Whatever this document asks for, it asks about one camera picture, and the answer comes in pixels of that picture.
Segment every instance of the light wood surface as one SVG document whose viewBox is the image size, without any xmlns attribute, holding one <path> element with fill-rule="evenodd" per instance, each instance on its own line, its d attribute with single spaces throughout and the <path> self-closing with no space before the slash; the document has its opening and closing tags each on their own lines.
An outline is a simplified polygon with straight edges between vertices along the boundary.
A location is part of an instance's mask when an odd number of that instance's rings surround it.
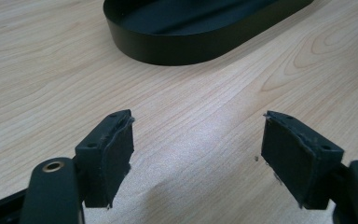
<svg viewBox="0 0 358 224">
<path fill-rule="evenodd" d="M 290 114 L 344 148 L 345 164 L 358 160 L 358 0 L 315 0 L 220 58 L 179 67 L 125 56 L 102 7 L 0 0 L 0 199 L 129 108 L 132 170 L 112 209 L 86 209 L 88 223 L 332 222 L 332 203 L 299 209 L 265 164 L 262 115 Z"/>
</svg>

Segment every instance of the black object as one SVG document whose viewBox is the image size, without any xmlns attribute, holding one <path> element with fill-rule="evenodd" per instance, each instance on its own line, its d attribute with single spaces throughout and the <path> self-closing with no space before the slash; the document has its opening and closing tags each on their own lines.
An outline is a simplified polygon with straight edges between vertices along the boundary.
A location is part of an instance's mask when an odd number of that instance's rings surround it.
<svg viewBox="0 0 358 224">
<path fill-rule="evenodd" d="M 313 0 L 105 0 L 117 47 L 135 60 L 184 65 L 217 58 Z"/>
<path fill-rule="evenodd" d="M 341 164 L 344 150 L 301 121 L 268 111 L 261 155 L 300 207 L 336 203 L 335 223 L 358 223 L 358 161 Z"/>
<path fill-rule="evenodd" d="M 0 200 L 0 223 L 84 223 L 83 208 L 111 206 L 133 152 L 130 110 L 106 117 L 76 156 L 37 165 L 28 189 Z"/>
</svg>

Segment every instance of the black oval tray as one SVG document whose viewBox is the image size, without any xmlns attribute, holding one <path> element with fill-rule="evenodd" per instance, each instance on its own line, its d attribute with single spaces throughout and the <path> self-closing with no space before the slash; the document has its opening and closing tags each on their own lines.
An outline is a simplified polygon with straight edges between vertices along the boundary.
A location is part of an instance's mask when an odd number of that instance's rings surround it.
<svg viewBox="0 0 358 224">
<path fill-rule="evenodd" d="M 117 47 L 135 60 L 202 63 L 289 17 L 313 0 L 105 0 Z"/>
</svg>

